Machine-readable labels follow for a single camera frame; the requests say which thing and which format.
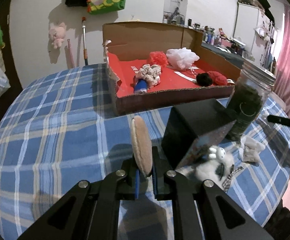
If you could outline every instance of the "glass jar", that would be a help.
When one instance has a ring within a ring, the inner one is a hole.
[[[275,80],[271,72],[244,59],[240,76],[227,103],[227,109],[237,114],[237,121],[227,134],[227,139],[240,140],[248,126],[258,117]]]

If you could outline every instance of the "pink teddy bear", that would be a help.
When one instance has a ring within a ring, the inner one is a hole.
[[[48,32],[50,39],[52,40],[52,45],[55,49],[60,48],[65,38],[66,25],[61,23],[58,26],[51,28]]]

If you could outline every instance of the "black box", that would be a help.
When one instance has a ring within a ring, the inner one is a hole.
[[[216,99],[173,106],[161,142],[170,165],[192,164],[204,149],[218,145],[235,122],[236,113]]]

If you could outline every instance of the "blue cloth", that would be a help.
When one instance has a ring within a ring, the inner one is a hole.
[[[170,107],[141,115],[153,145],[160,145]],[[238,146],[221,146],[235,157],[236,174],[228,195],[264,225],[290,177],[290,128],[271,129],[262,114],[286,116],[271,99],[247,134],[262,142],[258,166],[241,163]],[[0,123],[0,234],[15,240],[53,203],[82,179],[103,179],[132,156],[130,122],[114,117],[102,64],[66,70],[29,85]],[[173,239],[170,201],[156,201],[152,182],[134,202],[121,201],[118,239]]]

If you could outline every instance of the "white wall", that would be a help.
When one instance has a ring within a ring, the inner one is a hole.
[[[275,18],[275,29],[282,29],[283,24],[283,14],[284,14],[284,4],[277,0],[268,0],[271,7],[269,10]]]
[[[86,16],[86,43],[89,64],[103,62],[102,25],[129,21],[161,22],[164,0],[126,0],[125,9],[92,16],[86,8],[71,7],[64,0],[11,0],[10,39],[16,71],[22,87],[37,78],[67,69],[66,42],[61,49],[50,47],[50,26],[65,22],[75,65],[84,65],[81,19]]]
[[[216,30],[223,28],[224,33],[231,36],[236,12],[237,0],[188,0],[186,18]]]
[[[169,10],[171,1],[177,2],[177,0],[165,0],[164,12],[171,12]],[[187,0],[183,0],[183,1],[180,2],[179,13],[186,17],[186,11],[187,11]]]

